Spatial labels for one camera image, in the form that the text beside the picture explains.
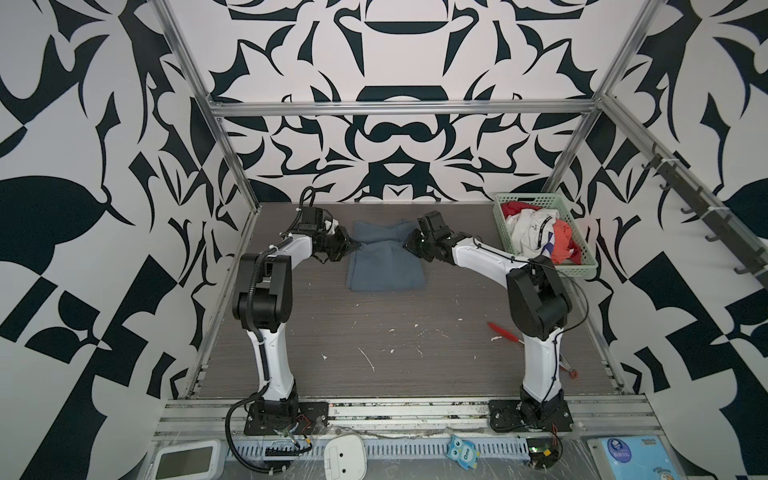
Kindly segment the grey blue t shirt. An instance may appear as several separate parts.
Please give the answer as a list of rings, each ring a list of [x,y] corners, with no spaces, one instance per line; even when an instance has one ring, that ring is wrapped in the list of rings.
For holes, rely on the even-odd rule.
[[[376,225],[353,224],[352,238],[360,243],[349,260],[346,286],[353,292],[418,290],[426,286],[421,260],[405,249],[415,221]]]

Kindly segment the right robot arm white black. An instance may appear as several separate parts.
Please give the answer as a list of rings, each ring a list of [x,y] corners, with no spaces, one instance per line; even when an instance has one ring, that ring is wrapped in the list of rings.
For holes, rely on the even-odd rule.
[[[515,257],[464,232],[454,232],[440,212],[417,219],[405,249],[478,273],[506,288],[510,317],[522,334],[525,371],[517,401],[489,403],[496,432],[544,430],[568,414],[560,381],[560,353],[572,301],[552,261]]]

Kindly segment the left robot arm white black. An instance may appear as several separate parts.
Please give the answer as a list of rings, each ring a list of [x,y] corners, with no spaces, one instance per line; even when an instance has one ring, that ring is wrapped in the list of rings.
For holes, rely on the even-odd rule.
[[[245,284],[234,294],[232,314],[250,339],[259,371],[249,408],[254,428],[291,427],[300,415],[285,327],[293,310],[293,269],[308,259],[339,262],[359,248],[328,210],[314,204],[316,193],[304,188],[296,216],[277,243],[239,260],[237,279]]]

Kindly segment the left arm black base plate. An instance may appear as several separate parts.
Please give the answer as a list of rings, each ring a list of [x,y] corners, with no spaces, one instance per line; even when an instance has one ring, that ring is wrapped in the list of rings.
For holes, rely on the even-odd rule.
[[[281,433],[309,435],[327,425],[329,405],[326,402],[257,401],[248,407],[244,427],[246,436]]]

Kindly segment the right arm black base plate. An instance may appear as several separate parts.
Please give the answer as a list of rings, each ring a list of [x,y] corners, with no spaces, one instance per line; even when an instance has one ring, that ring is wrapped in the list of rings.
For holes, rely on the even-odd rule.
[[[489,426],[497,433],[570,432],[573,417],[565,400],[554,398],[541,403],[531,398],[491,400]]]

